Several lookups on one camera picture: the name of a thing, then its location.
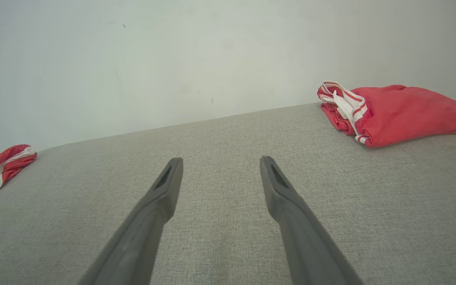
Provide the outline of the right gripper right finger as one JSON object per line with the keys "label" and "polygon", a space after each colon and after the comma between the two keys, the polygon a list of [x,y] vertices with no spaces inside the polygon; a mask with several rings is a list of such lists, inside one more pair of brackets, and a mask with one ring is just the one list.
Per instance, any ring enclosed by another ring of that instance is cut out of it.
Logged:
{"label": "right gripper right finger", "polygon": [[279,224],[293,285],[363,285],[275,160],[260,159],[266,205]]}

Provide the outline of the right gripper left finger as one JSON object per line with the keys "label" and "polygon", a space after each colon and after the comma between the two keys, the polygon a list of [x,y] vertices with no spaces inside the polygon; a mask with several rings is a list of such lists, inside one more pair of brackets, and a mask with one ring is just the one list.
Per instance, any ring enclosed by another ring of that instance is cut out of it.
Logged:
{"label": "right gripper left finger", "polygon": [[175,213],[183,159],[172,158],[78,285],[150,285],[163,226]]}

